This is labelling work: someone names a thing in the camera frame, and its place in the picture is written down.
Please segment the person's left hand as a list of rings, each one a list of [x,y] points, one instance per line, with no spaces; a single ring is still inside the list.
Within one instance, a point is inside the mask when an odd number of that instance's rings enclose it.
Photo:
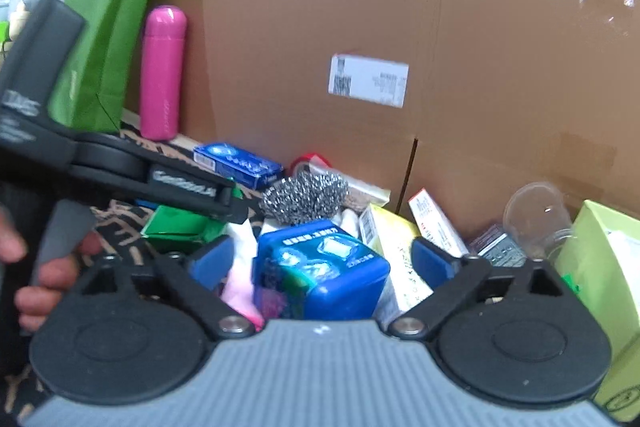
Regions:
[[[21,328],[30,333],[40,329],[66,291],[76,283],[80,273],[78,257],[94,256],[101,251],[101,236],[92,230],[70,254],[41,265],[37,284],[22,287],[14,298]],[[26,254],[23,237],[14,229],[10,214],[1,208],[1,261],[16,263]]]

